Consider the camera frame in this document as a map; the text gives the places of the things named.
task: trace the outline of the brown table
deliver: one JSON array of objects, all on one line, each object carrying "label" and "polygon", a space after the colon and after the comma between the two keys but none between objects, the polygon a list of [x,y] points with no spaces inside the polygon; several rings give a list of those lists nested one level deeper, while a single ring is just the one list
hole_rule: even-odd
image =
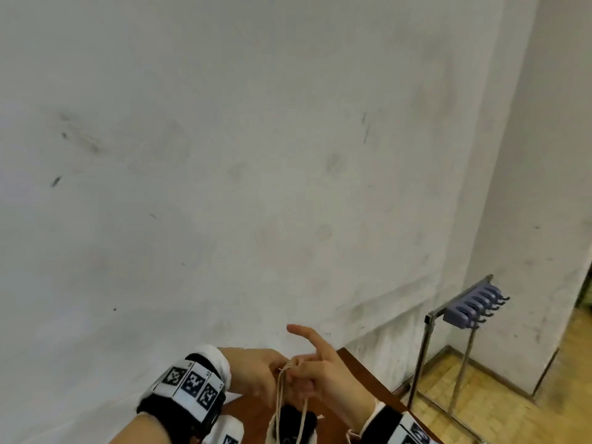
[{"label": "brown table", "polygon": [[[400,413],[407,411],[407,407],[387,387],[382,385],[351,353],[344,348],[339,349],[337,353],[351,373],[377,399],[390,405]],[[319,420],[317,425],[318,442],[320,444],[344,444],[347,442],[345,439],[347,427],[331,410],[316,399],[309,401],[308,408],[314,411],[316,415],[322,414],[324,416],[324,418]],[[267,408],[260,400],[249,396],[240,397],[226,404],[222,413],[231,414],[244,424],[245,436],[243,438],[243,444],[262,444],[265,442],[265,435],[269,421],[273,416],[273,410]],[[442,442],[425,425],[421,425],[430,434],[432,439],[439,443]]]}]

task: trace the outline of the beige cord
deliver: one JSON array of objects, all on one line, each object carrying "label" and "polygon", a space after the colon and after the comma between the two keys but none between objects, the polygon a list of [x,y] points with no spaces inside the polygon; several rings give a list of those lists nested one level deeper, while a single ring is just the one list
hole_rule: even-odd
[{"label": "beige cord", "polygon": [[[279,412],[284,405],[284,386],[286,384],[286,369],[292,368],[291,363],[287,363],[277,377],[277,396],[275,397],[275,439],[279,442]],[[300,419],[300,431],[298,431],[298,438],[296,444],[300,444],[302,439],[302,432],[304,430],[304,420],[306,419],[306,409],[308,407],[308,399],[304,399],[304,408],[302,409],[302,418]]]}]

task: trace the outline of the hand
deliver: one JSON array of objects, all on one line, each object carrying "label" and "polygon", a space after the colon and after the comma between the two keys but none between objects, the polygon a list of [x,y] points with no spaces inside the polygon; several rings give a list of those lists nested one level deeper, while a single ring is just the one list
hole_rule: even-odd
[{"label": "hand", "polygon": [[289,324],[288,332],[306,338],[316,348],[316,354],[292,358],[287,381],[292,395],[300,399],[318,397],[355,433],[376,407],[376,400],[356,379],[337,355],[337,351],[314,329]]},{"label": "hand", "polygon": [[261,397],[268,407],[275,405],[273,372],[285,366],[285,356],[273,349],[220,347],[220,352],[230,364],[231,393]]}]

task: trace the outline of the drawstring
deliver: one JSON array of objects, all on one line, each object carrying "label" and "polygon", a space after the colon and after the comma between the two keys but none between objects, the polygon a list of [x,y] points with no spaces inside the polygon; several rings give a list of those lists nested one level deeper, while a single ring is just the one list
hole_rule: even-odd
[{"label": "drawstring", "polygon": [[[287,363],[279,373],[277,378],[277,395],[275,397],[275,436],[279,442],[279,413],[284,405],[284,386],[286,384],[286,369],[292,368],[291,363]],[[302,418],[300,419],[300,430],[298,431],[298,438],[296,444],[300,444],[302,439],[302,432],[304,430],[304,420],[306,419],[306,409],[308,407],[308,399],[304,399],[304,408],[302,409]]]}]

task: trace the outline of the metal stand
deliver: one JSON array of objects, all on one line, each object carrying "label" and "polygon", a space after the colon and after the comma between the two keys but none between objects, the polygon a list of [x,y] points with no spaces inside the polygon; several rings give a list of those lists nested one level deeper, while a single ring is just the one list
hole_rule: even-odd
[{"label": "metal stand", "polygon": [[466,349],[465,355],[462,359],[461,370],[459,371],[458,376],[456,377],[456,384],[454,386],[454,392],[452,394],[452,399],[450,401],[450,405],[448,406],[448,408],[444,408],[443,406],[439,405],[433,399],[430,399],[425,394],[420,393],[417,390],[417,385],[418,385],[419,379],[421,377],[421,370],[423,369],[423,365],[425,363],[427,348],[429,347],[430,339],[432,338],[432,333],[434,331],[434,326],[436,325],[436,319],[444,314],[444,312],[448,306],[452,305],[454,302],[456,302],[457,300],[464,297],[467,293],[472,291],[478,285],[480,285],[484,282],[491,282],[492,278],[493,278],[493,275],[491,275],[491,274],[486,276],[484,279],[480,280],[476,284],[467,288],[465,291],[460,293],[455,298],[451,299],[450,301],[446,302],[444,305],[440,306],[439,308],[437,308],[435,310],[432,310],[430,313],[425,315],[425,329],[423,332],[423,338],[421,340],[421,347],[419,350],[419,355],[417,357],[417,366],[415,368],[415,374],[413,375],[413,380],[411,382],[411,391],[409,392],[409,401],[407,402],[407,408],[409,408],[409,411],[411,411],[411,408],[413,406],[413,401],[415,400],[415,396],[418,395],[418,396],[422,397],[427,403],[429,403],[430,405],[435,407],[437,410],[440,410],[440,412],[442,414],[444,414],[446,417],[452,419],[458,426],[463,428],[479,444],[487,444],[487,443],[477,432],[472,430],[467,424],[465,424],[463,421],[461,421],[459,418],[457,418],[456,415],[454,414],[454,407],[456,406],[456,402],[458,400],[458,395],[461,390],[461,385],[463,383],[463,379],[464,379],[465,373],[467,371],[467,365],[469,363],[469,358],[470,358],[471,349],[473,347],[473,342],[475,341],[475,334],[477,332],[476,328],[473,328],[471,330],[471,335],[469,336],[469,343],[467,344],[467,349]]}]

